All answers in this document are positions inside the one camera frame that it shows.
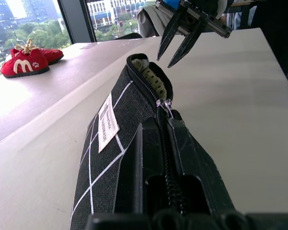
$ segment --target dotted lining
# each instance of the dotted lining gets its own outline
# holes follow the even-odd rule
[[[142,73],[143,77],[151,84],[158,96],[165,100],[167,98],[167,90],[165,89],[162,80],[149,68],[148,60],[135,59],[132,61],[132,63]]]

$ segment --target zipper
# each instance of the zipper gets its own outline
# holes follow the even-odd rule
[[[144,54],[138,55],[137,58],[147,59],[148,57]],[[137,80],[144,86],[146,92],[150,93],[150,97],[153,97],[155,100],[154,111],[156,112],[157,125],[159,127],[161,147],[163,152],[163,161],[164,161],[164,179],[166,185],[166,192],[168,198],[168,206],[180,214],[186,214],[186,202],[185,197],[182,193],[182,189],[177,181],[177,176],[175,175],[173,159],[170,155],[170,150],[168,148],[168,133],[166,130],[165,119],[169,115],[173,117],[171,112],[172,101],[170,99],[160,99],[154,88],[151,84],[142,76],[139,70],[132,64],[131,57],[127,59],[127,67],[133,72]]]

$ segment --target fabric label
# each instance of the fabric label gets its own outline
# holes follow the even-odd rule
[[[99,110],[98,117],[98,153],[100,153],[120,129],[114,115],[111,94]]]

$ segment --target zipper pull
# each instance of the zipper pull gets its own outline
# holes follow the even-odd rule
[[[160,98],[160,99],[157,100],[156,103],[157,103],[157,107],[161,106],[163,108],[163,110],[167,113],[167,115],[169,115],[171,118],[174,118],[174,116],[173,116],[173,114],[171,112],[171,110],[172,110],[172,101],[171,101],[171,99],[164,100],[164,99]]]

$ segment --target blue part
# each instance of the blue part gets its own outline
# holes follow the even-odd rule
[[[110,16],[111,16],[111,13],[110,13],[110,12],[108,12],[108,13],[106,13],[106,12],[99,12],[99,13],[95,13],[94,15],[95,15],[95,18],[96,18],[96,19],[102,19],[102,18],[107,18],[108,15],[109,15],[109,17],[110,17]]]
[[[165,3],[173,7],[174,9],[177,9],[179,6],[180,0],[164,0]]]

